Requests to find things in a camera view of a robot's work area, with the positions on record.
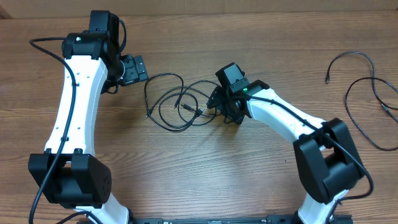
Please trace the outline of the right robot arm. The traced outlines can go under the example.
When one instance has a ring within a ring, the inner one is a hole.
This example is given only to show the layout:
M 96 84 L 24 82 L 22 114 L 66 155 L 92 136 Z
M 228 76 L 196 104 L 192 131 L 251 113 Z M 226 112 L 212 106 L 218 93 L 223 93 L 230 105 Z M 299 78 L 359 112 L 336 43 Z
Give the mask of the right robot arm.
M 220 85 L 207 102 L 231 121 L 244 117 L 266 124 L 294 147 L 298 175 L 306 191 L 302 206 L 292 215 L 268 215 L 265 223 L 352 223 L 335 215 L 339 203 L 365 175 L 347 125 L 325 121 L 300 111 L 280 98 L 268 84 L 250 82 L 235 63 L 215 73 Z

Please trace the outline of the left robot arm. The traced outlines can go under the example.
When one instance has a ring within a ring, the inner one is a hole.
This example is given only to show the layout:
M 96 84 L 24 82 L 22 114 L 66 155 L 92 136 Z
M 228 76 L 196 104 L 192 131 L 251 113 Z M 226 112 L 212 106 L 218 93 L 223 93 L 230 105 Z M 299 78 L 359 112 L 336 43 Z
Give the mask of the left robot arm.
M 111 171 L 94 147 L 100 96 L 148 79 L 141 56 L 123 55 L 125 44 L 124 22 L 109 11 L 92 11 L 87 30 L 62 39 L 58 61 L 65 78 L 57 118 L 43 153 L 28 162 L 38 196 L 92 223 L 134 221 L 112 194 Z

